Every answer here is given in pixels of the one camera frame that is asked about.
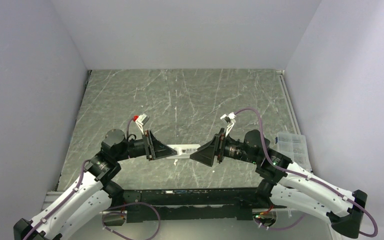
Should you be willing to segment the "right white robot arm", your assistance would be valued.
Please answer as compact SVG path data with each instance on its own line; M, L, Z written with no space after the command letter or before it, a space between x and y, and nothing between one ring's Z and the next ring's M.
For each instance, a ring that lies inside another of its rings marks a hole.
M224 158L254 164L256 173L262 177L255 193L260 207L292 208L323 220L345 237L358 238L367 194L327 183L288 156L269 148L269 144L268 139L261 141L259 130L248 131L240 141L226 135L221 128L190 159L209 167Z

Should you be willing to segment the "white remote control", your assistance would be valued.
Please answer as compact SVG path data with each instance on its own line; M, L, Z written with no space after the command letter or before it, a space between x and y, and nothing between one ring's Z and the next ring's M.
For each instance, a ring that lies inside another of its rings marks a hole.
M174 149L177 154L166 157L167 159L189 159L190 155L195 153L200 147L199 144L169 144L170 148Z

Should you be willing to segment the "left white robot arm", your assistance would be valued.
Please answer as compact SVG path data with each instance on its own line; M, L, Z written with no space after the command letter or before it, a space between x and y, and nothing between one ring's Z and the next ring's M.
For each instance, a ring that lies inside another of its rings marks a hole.
M98 213L117 210L124 203L124 190L113 177L122 160L145 156L158 160L177 155L150 130L141 139L127 140L120 129L112 129L99 152L82 163L79 177L45 210L30 220L20 219L13 227L16 240L67 240Z

